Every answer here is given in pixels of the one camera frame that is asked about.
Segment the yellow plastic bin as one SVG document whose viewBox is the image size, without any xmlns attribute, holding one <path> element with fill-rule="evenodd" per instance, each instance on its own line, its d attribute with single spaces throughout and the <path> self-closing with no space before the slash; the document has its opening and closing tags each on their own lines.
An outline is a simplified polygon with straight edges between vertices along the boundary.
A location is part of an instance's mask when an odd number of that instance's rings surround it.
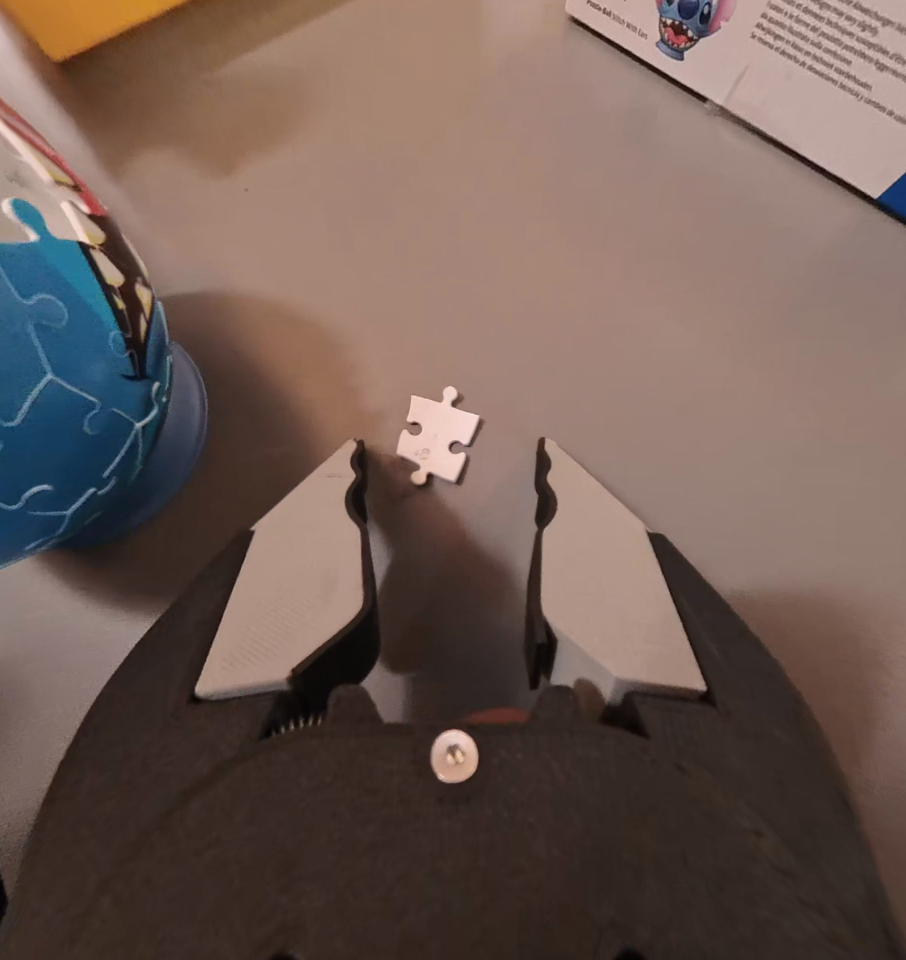
<svg viewBox="0 0 906 960">
<path fill-rule="evenodd" d="M 0 11 L 62 63 L 160 18 L 186 1 L 0 1 Z"/>
</svg>

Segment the white puzzle piece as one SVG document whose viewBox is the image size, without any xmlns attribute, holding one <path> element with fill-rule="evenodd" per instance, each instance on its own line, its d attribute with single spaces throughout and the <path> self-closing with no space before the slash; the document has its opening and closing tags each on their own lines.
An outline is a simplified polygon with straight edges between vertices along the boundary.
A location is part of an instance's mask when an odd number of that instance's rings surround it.
<svg viewBox="0 0 906 960">
<path fill-rule="evenodd" d="M 420 488 L 431 479 L 459 483 L 470 447 L 480 430 L 478 414 L 459 409 L 459 390 L 443 389 L 441 400 L 412 395 L 407 423 L 418 426 L 417 434 L 405 429 L 397 442 L 396 455 L 414 465 L 411 484 Z"/>
</svg>

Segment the white blue puzzle box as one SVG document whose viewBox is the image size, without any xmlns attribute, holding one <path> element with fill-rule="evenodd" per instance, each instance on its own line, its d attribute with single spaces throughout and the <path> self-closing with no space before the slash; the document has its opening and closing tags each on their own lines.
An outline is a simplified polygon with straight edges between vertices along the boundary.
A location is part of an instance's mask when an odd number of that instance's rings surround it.
<svg viewBox="0 0 906 960">
<path fill-rule="evenodd" d="M 565 11 L 906 224 L 906 1 L 569 1 Z"/>
</svg>

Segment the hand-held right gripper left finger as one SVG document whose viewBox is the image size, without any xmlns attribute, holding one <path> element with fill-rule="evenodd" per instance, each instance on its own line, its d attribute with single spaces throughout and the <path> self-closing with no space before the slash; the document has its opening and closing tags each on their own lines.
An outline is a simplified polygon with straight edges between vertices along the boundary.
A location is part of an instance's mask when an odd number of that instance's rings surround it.
<svg viewBox="0 0 906 960">
<path fill-rule="evenodd" d="M 252 526 L 197 699 L 278 692 L 373 613 L 365 487 L 351 438 Z"/>
</svg>

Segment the blue puzzle ball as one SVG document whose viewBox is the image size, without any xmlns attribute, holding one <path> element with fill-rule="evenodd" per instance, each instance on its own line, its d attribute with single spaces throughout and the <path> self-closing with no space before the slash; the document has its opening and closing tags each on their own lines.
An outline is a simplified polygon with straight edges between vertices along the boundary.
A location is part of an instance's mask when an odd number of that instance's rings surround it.
<svg viewBox="0 0 906 960">
<path fill-rule="evenodd" d="M 171 377 L 142 259 L 0 98 L 0 570 L 120 507 L 157 443 Z"/>
</svg>

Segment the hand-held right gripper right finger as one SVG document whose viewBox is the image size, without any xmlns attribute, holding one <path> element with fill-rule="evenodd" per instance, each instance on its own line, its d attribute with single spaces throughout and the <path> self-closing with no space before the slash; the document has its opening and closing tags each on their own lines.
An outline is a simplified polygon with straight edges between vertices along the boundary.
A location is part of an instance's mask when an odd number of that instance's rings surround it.
<svg viewBox="0 0 906 960">
<path fill-rule="evenodd" d="M 530 689 L 568 687 L 591 707 L 632 693 L 702 697 L 707 684 L 645 523 L 553 439 L 537 443 L 533 485 Z"/>
</svg>

